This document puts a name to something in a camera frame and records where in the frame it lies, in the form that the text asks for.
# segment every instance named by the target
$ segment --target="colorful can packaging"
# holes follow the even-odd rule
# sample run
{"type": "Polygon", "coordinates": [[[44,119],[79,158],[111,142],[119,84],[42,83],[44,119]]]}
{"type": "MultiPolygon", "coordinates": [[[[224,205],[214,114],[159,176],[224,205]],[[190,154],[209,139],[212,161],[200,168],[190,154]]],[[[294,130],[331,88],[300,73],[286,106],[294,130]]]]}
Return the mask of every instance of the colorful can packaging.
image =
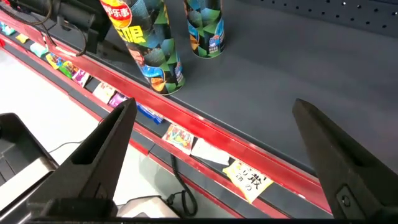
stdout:
{"type": "Polygon", "coordinates": [[[184,0],[193,53],[213,58],[224,50],[222,0],[184,0]]]}
{"type": "Polygon", "coordinates": [[[163,0],[101,3],[150,87],[162,95],[180,89],[185,79],[163,0]]]}

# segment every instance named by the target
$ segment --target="store shelf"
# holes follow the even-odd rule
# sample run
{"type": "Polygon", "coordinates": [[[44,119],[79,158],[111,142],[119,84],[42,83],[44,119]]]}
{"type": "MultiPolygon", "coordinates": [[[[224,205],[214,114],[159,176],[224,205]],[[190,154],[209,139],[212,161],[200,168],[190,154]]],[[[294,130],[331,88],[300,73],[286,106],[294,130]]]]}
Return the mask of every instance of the store shelf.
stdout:
{"type": "MultiPolygon", "coordinates": [[[[43,76],[44,78],[46,78],[52,85],[56,86],[59,90],[61,90],[62,92],[64,92],[65,94],[68,94],[71,92],[71,90],[69,90],[68,88],[68,84],[64,83],[63,85],[61,84],[62,81],[60,81],[59,79],[57,79],[57,76],[54,75],[52,72],[48,71],[46,68],[44,68],[43,66],[39,65],[37,62],[35,62],[34,60],[32,60],[28,55],[21,53],[20,50],[15,49],[13,46],[10,46],[9,44],[5,46],[4,48],[7,52],[9,52],[11,55],[15,56],[16,58],[18,58],[18,60],[20,60],[22,63],[26,64],[27,66],[29,66],[31,69],[33,69],[34,71],[36,71],[38,74],[40,74],[40,76],[43,76]]],[[[99,109],[97,106],[93,106],[95,105],[95,103],[93,103],[92,101],[90,101],[90,99],[86,100],[82,100],[84,98],[83,95],[81,95],[79,92],[77,92],[76,95],[72,96],[71,99],[74,99],[75,103],[78,104],[78,106],[80,106],[81,108],[83,108],[84,110],[87,110],[87,112],[90,112],[91,115],[93,115],[98,121],[103,117],[102,114],[105,113],[105,115],[107,114],[107,112],[104,109],[99,109]]],[[[142,121],[139,118],[139,113],[137,114],[137,118],[136,121],[142,121]]],[[[145,138],[144,136],[140,135],[139,133],[133,131],[132,134],[132,138],[134,141],[136,141],[138,144],[140,145],[146,145],[148,139],[145,138]],[[137,134],[138,136],[140,136],[141,138],[144,138],[144,141],[142,141],[139,138],[135,138],[134,135],[137,134]]],[[[151,150],[155,145],[152,144],[150,145],[149,150],[151,150]]],[[[159,162],[160,165],[162,167],[164,167],[167,170],[171,170],[171,167],[165,163],[163,163],[162,161],[160,161],[158,158],[154,157],[153,155],[151,156],[151,158],[153,160],[155,160],[156,162],[159,162]]],[[[218,204],[219,206],[223,207],[224,209],[226,209],[228,212],[230,212],[231,214],[235,215],[236,217],[242,217],[239,213],[235,212],[234,210],[230,209],[227,205],[225,205],[223,202],[221,202],[220,200],[218,200],[216,197],[214,197],[212,194],[208,193],[208,187],[207,188],[203,188],[199,185],[197,185],[196,183],[192,182],[188,177],[186,176],[182,176],[184,181],[191,187],[193,187],[195,190],[199,191],[202,194],[205,194],[206,197],[208,197],[210,200],[212,200],[214,203],[218,204]]],[[[219,189],[223,189],[224,191],[227,191],[226,189],[222,188],[222,186],[218,185],[217,183],[215,183],[214,181],[212,181],[211,179],[207,178],[207,180],[209,182],[212,182],[213,184],[215,184],[215,188],[219,188],[219,189]]],[[[229,194],[230,197],[235,197],[238,200],[244,202],[242,199],[240,199],[238,196],[235,196],[233,193],[227,191],[227,194],[229,194]]],[[[260,215],[262,217],[268,217],[267,215],[265,215],[264,213],[260,212],[259,210],[257,210],[257,215],[260,215]]]]}
{"type": "MultiPolygon", "coordinates": [[[[14,34],[13,36],[10,37],[10,39],[11,40],[14,39],[14,37],[16,35],[17,34],[14,34]]],[[[28,51],[29,51],[29,45],[31,44],[31,42],[21,44],[20,42],[16,41],[15,39],[14,39],[13,43],[17,44],[17,45],[21,45],[24,49],[26,49],[28,51]]],[[[50,68],[50,70],[52,71],[52,73],[59,73],[58,71],[56,71],[52,68],[50,68]]],[[[56,80],[54,78],[51,78],[51,80],[53,80],[53,82],[55,82],[58,86],[62,86],[62,88],[64,90],[66,90],[70,96],[72,96],[74,99],[76,99],[80,103],[84,104],[87,108],[90,108],[90,110],[94,111],[96,114],[100,115],[101,117],[104,117],[108,114],[108,112],[106,110],[102,109],[100,106],[96,105],[94,102],[92,102],[90,100],[90,98],[94,98],[94,96],[86,95],[87,97],[85,97],[81,94],[81,91],[77,91],[76,89],[74,89],[74,88],[81,88],[80,86],[73,85],[73,88],[72,88],[70,85],[68,85],[68,83],[73,83],[71,80],[69,80],[67,78],[66,79],[64,78],[63,80],[56,80]]],[[[86,84],[85,88],[88,90],[88,92],[92,93],[99,83],[100,83],[99,80],[93,78],[90,80],[90,82],[88,82],[86,84]]],[[[222,166],[220,164],[217,164],[217,163],[214,163],[211,161],[206,161],[206,160],[200,159],[198,157],[193,157],[193,156],[189,157],[189,156],[185,155],[184,153],[179,153],[180,151],[178,149],[172,147],[168,143],[163,142],[163,140],[161,140],[160,138],[165,134],[165,132],[168,128],[168,126],[169,126],[168,122],[165,122],[161,125],[155,125],[153,123],[153,121],[147,119],[146,117],[143,117],[143,115],[140,113],[137,114],[137,122],[139,124],[141,124],[143,127],[145,127],[146,129],[150,130],[151,133],[153,133],[151,139],[156,139],[155,142],[157,144],[164,146],[169,151],[174,152],[174,154],[177,154],[177,156],[179,158],[181,158],[187,162],[184,164],[189,164],[192,167],[196,167],[195,170],[203,171],[203,173],[206,173],[206,174],[210,173],[211,174],[210,177],[212,177],[213,179],[215,179],[218,182],[221,182],[221,184],[223,184],[223,186],[225,187],[224,190],[229,189],[229,191],[230,191],[229,194],[233,194],[232,192],[234,192],[239,197],[243,196],[242,193],[234,185],[232,185],[232,183],[229,181],[227,176],[225,176],[225,174],[222,173],[222,168],[224,168],[226,166],[222,166]]],[[[146,139],[144,136],[141,136],[140,134],[137,134],[135,132],[133,133],[133,135],[134,134],[137,135],[135,137],[133,136],[133,138],[135,140],[139,137],[144,138],[144,140],[146,140],[143,143],[141,143],[141,144],[144,144],[145,148],[150,149],[150,147],[153,146],[153,143],[150,141],[148,142],[148,139],[146,139]]],[[[206,180],[207,182],[210,181],[210,182],[214,183],[214,181],[212,179],[210,179],[209,177],[206,177],[206,178],[207,178],[207,180],[206,180]]],[[[269,215],[272,215],[272,217],[279,217],[279,218],[280,217],[330,218],[329,214],[327,214],[324,211],[320,210],[319,208],[315,207],[311,203],[306,202],[304,199],[294,195],[293,193],[289,192],[288,190],[284,189],[283,187],[281,187],[279,185],[274,184],[274,185],[270,186],[269,189],[270,190],[267,189],[265,192],[263,192],[260,195],[260,197],[254,201],[253,205],[248,204],[247,202],[245,202],[242,199],[240,199],[240,201],[241,201],[240,204],[243,203],[247,207],[251,208],[251,210],[254,210],[254,211],[266,212],[269,215]]],[[[215,189],[206,188],[206,190],[213,191],[215,189]]],[[[251,214],[250,209],[246,209],[246,211],[248,211],[246,215],[251,214]]]]}
{"type": "MultiPolygon", "coordinates": [[[[1,13],[0,17],[6,22],[8,20],[11,20],[11,18],[1,13]]],[[[107,36],[107,39],[114,42],[114,44],[120,45],[120,48],[123,47],[123,43],[121,43],[121,40],[117,37],[117,34],[112,31],[114,30],[111,29],[107,36]]],[[[79,35],[77,33],[74,33],[73,31],[66,32],[62,30],[59,26],[52,27],[50,29],[50,33],[56,39],[62,40],[56,40],[56,42],[59,46],[67,50],[71,50],[71,47],[76,47],[76,44],[78,45],[79,42],[81,43],[81,39],[78,38],[79,35]]],[[[195,65],[193,64],[194,62],[196,62],[197,60],[199,62],[204,62],[203,68],[205,66],[214,66],[216,63],[220,63],[220,60],[224,60],[223,57],[225,57],[224,55],[226,55],[227,51],[222,56],[215,58],[214,60],[200,60],[196,57],[193,57],[193,54],[189,49],[189,41],[186,38],[187,36],[185,35],[185,31],[183,33],[184,35],[176,34],[175,36],[177,42],[186,42],[185,48],[178,49],[178,52],[183,59],[183,63],[186,65],[185,74],[187,75],[187,81],[192,82],[189,80],[194,77],[189,74],[193,71],[189,71],[189,69],[195,68],[195,65]]],[[[165,98],[156,95],[153,91],[150,91],[146,87],[146,85],[140,85],[145,84],[145,82],[143,81],[142,75],[138,72],[138,69],[133,63],[127,65],[121,62],[105,61],[92,54],[88,54],[89,57],[83,56],[75,58],[59,52],[54,46],[49,45],[49,48],[51,52],[54,52],[67,60],[71,60],[76,66],[86,70],[87,72],[94,75],[96,78],[103,80],[112,86],[115,86],[116,89],[124,95],[134,97],[143,105],[156,110],[173,122],[183,126],[195,136],[199,138],[204,138],[210,144],[227,151],[234,158],[237,158],[240,161],[245,162],[247,165],[261,171],[263,174],[269,176],[276,183],[283,186],[282,188],[286,188],[289,191],[297,194],[297,197],[305,198],[306,200],[319,206],[320,208],[326,211],[330,211],[322,188],[320,187],[320,184],[316,178],[314,178],[309,173],[303,172],[297,167],[294,167],[288,162],[281,160],[277,156],[270,154],[268,151],[263,150],[261,148],[261,144],[256,141],[251,141],[251,138],[246,138],[245,136],[242,136],[241,130],[239,131],[236,129],[231,129],[231,126],[224,123],[224,121],[221,121],[220,118],[209,116],[206,111],[203,111],[203,108],[195,109],[191,103],[183,101],[183,98],[180,97],[181,94],[175,94],[172,95],[170,98],[165,98]]],[[[199,99],[201,103],[206,104],[206,101],[211,102],[212,99],[214,100],[217,97],[224,97],[224,94],[216,94],[216,97],[209,96],[210,100],[203,99],[201,97],[207,94],[203,92],[203,88],[192,88],[189,87],[190,85],[192,84],[187,83],[187,85],[183,87],[179,92],[181,92],[182,95],[185,95],[185,93],[187,95],[191,95],[191,98],[193,100],[199,99]]],[[[225,105],[225,103],[231,103],[231,101],[234,101],[232,100],[233,98],[234,97],[227,97],[223,99],[225,101],[220,100],[214,102],[215,108],[218,108],[220,105],[225,105]]],[[[241,121],[242,123],[245,123],[246,121],[243,121],[243,118],[252,117],[251,115],[248,116],[248,114],[242,114],[242,116],[236,117],[236,113],[240,113],[242,111],[239,112],[239,110],[228,110],[227,115],[230,118],[233,118],[230,116],[232,115],[230,113],[231,111],[233,112],[232,114],[235,122],[241,121]]]]}
{"type": "MultiPolygon", "coordinates": [[[[296,98],[315,104],[398,171],[396,39],[231,0],[223,6],[225,52],[202,60],[190,50],[182,3],[166,2],[187,78],[172,96],[146,88],[134,63],[60,56],[324,210],[330,211],[291,113],[296,98]]],[[[77,32],[53,26],[50,33],[66,49],[82,46],[77,32]]],[[[126,50],[113,29],[106,39],[126,50]]]]}

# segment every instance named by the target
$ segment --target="cylindrical snack can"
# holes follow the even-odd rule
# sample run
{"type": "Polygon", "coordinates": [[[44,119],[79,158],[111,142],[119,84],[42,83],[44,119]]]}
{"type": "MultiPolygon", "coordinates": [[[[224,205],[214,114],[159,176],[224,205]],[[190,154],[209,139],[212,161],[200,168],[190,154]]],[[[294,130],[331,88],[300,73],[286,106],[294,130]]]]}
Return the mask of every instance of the cylindrical snack can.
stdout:
{"type": "Polygon", "coordinates": [[[101,0],[152,90],[168,95],[184,84],[163,0],[101,0]]]}
{"type": "Polygon", "coordinates": [[[193,52],[213,58],[224,50],[222,0],[184,0],[193,52]]]}

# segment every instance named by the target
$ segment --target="red price rail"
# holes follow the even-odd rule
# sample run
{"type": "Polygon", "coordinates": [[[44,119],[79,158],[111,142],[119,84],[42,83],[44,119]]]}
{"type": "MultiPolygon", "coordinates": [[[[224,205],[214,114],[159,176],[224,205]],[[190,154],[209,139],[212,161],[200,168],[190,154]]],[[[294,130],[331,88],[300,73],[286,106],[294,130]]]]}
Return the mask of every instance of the red price rail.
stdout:
{"type": "MultiPolygon", "coordinates": [[[[252,9],[251,6],[246,6],[241,2],[231,4],[239,4],[239,8],[244,11],[252,9]]],[[[186,24],[181,25],[181,22],[175,22],[176,17],[180,14],[178,6],[175,8],[171,7],[170,10],[176,11],[169,14],[172,23],[176,24],[173,26],[173,31],[178,52],[182,58],[184,74],[187,76],[187,84],[169,98],[151,92],[144,85],[145,82],[134,65],[100,60],[92,54],[77,59],[62,54],[53,46],[50,46],[50,51],[71,60],[97,79],[109,83],[129,97],[135,97],[143,105],[158,111],[197,137],[205,139],[210,144],[227,151],[234,158],[269,176],[278,183],[273,187],[275,190],[270,188],[264,192],[264,200],[271,207],[295,217],[296,215],[292,214],[302,212],[300,207],[303,207],[301,204],[305,203],[299,201],[305,198],[306,201],[321,209],[330,211],[318,180],[311,175],[313,171],[308,164],[302,141],[291,115],[290,107],[294,102],[291,89],[297,90],[293,85],[294,78],[277,75],[275,71],[270,71],[270,68],[260,67],[258,58],[248,57],[251,59],[248,61],[242,55],[236,54],[245,53],[244,41],[237,34],[235,34],[235,41],[231,40],[226,52],[220,57],[205,61],[193,57],[186,37],[186,24]],[[206,67],[211,67],[212,70],[206,70],[206,67]],[[260,68],[269,73],[259,74],[260,68]],[[251,69],[255,69],[256,74],[250,72],[252,77],[248,78],[245,74],[251,69]],[[212,89],[213,94],[211,95],[209,95],[209,88],[212,89]],[[276,97],[282,97],[285,101],[278,101],[276,97]]],[[[225,16],[231,15],[231,6],[225,8],[225,16]]],[[[4,15],[1,15],[0,18],[4,18],[5,22],[10,19],[4,15]]],[[[242,26],[242,23],[238,21],[236,24],[242,26]]],[[[58,45],[64,49],[76,52],[75,49],[81,47],[80,36],[75,35],[73,31],[65,32],[54,26],[50,29],[50,33],[58,39],[58,45]]],[[[254,32],[248,32],[248,35],[255,38],[254,32]]],[[[114,41],[116,45],[121,42],[113,30],[109,32],[107,38],[114,41]]],[[[304,88],[301,86],[294,96],[305,96],[306,100],[309,97],[318,105],[318,102],[325,101],[322,98],[325,96],[322,91],[319,94],[304,94],[305,91],[313,91],[318,87],[304,88]]],[[[358,121],[352,119],[347,121],[346,125],[354,122],[358,126],[358,121]]],[[[206,175],[212,177],[213,172],[212,169],[206,175]]],[[[311,212],[306,217],[311,217],[314,213],[317,212],[311,212]]]]}

